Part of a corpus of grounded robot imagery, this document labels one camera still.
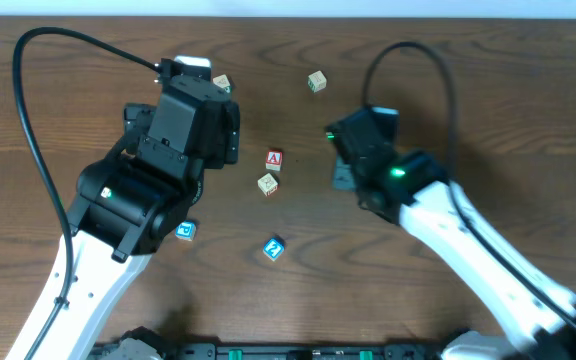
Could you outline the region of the red letter A block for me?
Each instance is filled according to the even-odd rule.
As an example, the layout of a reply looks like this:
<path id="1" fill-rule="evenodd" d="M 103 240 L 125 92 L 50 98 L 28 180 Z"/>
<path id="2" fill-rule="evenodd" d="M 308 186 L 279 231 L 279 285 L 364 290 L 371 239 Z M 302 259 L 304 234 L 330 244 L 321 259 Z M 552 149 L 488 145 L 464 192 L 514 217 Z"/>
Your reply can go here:
<path id="1" fill-rule="evenodd" d="M 279 172 L 282 168 L 283 152 L 269 150 L 266 154 L 265 167 L 267 170 Z"/>

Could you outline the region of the blue number 2 block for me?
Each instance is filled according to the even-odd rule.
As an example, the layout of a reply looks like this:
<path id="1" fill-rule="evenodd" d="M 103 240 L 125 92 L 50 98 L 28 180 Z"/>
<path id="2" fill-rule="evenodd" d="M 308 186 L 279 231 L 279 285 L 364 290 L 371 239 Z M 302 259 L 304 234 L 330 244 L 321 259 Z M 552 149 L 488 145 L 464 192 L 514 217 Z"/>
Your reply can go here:
<path id="1" fill-rule="evenodd" d="M 270 238 L 263 247 L 263 253 L 272 261 L 276 261 L 284 252 L 285 246 L 279 238 Z"/>

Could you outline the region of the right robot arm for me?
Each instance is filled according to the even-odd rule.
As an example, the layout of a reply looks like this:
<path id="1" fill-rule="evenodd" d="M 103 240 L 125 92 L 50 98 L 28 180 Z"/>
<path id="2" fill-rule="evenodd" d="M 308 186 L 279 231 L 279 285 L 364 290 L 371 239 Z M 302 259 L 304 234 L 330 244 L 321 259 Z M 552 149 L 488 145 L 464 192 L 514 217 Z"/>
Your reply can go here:
<path id="1" fill-rule="evenodd" d="M 576 359 L 576 294 L 523 257 L 427 152 L 396 150 L 398 114 L 361 109 L 325 128 L 359 205 L 433 250 L 479 297 L 503 333 L 465 331 L 436 359 Z"/>

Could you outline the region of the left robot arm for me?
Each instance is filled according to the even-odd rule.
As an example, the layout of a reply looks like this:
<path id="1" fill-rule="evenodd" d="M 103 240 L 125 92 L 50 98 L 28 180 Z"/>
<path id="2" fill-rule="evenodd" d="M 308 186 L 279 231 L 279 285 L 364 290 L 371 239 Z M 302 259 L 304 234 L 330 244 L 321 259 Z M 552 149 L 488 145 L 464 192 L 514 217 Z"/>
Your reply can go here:
<path id="1" fill-rule="evenodd" d="M 238 159 L 239 107 L 176 75 L 155 106 L 129 103 L 124 133 L 79 175 L 49 279 L 7 356 L 83 359 L 118 300 L 186 220 L 207 169 Z"/>

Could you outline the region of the green-sided wooden block left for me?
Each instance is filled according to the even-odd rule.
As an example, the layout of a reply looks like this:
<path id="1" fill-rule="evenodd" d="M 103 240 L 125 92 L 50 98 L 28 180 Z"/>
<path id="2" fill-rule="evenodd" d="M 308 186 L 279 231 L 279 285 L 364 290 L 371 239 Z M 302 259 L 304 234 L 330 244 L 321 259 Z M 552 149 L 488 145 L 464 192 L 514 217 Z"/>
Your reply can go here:
<path id="1" fill-rule="evenodd" d="M 219 75 L 217 77 L 214 77 L 212 79 L 212 82 L 215 85 L 217 85 L 218 87 L 220 87 L 221 89 L 223 89 L 224 91 L 226 91 L 227 93 L 232 92 L 232 85 L 231 85 L 227 75 L 223 74 L 223 75 Z"/>

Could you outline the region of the green-sided wooden block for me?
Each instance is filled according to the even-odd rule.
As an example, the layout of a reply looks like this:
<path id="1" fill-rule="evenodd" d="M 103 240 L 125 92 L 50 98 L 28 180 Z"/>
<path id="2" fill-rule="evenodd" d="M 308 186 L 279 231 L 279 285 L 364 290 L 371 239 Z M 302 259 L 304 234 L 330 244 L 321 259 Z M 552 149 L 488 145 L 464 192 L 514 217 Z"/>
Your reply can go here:
<path id="1" fill-rule="evenodd" d="M 313 93 L 317 93 L 326 88 L 327 78 L 324 73 L 319 70 L 308 76 L 307 84 Z"/>
<path id="2" fill-rule="evenodd" d="M 223 89 L 224 91 L 226 91 L 227 93 L 232 92 L 232 85 L 231 85 L 227 75 L 223 74 L 223 75 L 219 75 L 217 77 L 214 77 L 212 79 L 212 82 L 215 85 L 217 85 L 218 87 L 220 87 L 221 89 Z"/>

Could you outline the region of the green-sided wooden block right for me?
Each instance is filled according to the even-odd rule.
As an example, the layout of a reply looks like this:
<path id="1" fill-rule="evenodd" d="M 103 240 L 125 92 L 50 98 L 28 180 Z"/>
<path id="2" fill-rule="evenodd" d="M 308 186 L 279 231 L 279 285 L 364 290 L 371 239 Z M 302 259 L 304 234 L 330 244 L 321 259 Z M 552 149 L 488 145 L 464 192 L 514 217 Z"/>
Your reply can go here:
<path id="1" fill-rule="evenodd" d="M 319 70 L 308 76 L 307 84 L 313 93 L 317 93 L 326 88 L 327 78 L 324 73 Z"/>

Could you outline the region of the blue picture wooden block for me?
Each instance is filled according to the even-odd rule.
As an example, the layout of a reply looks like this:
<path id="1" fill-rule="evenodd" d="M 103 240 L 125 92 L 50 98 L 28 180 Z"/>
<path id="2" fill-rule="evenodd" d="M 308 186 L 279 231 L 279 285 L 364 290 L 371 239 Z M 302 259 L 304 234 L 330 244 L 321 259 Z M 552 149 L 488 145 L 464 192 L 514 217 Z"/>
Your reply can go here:
<path id="1" fill-rule="evenodd" d="M 175 236 L 178 239 L 192 241 L 195 237 L 197 226 L 194 222 L 184 221 L 179 224 L 175 230 Z"/>

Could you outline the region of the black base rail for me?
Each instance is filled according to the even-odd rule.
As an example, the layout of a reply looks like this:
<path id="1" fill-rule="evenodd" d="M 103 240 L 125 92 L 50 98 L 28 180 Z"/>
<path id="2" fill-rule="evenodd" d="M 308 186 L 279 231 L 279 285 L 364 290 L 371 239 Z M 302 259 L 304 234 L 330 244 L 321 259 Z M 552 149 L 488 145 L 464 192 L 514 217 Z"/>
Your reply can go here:
<path id="1" fill-rule="evenodd" d="M 359 342 L 224 342 L 216 336 L 164 337 L 145 327 L 124 333 L 112 342 L 95 344 L 89 359 L 169 360 L 425 360 L 439 359 L 459 329 L 440 341 L 390 339 L 384 343 Z"/>

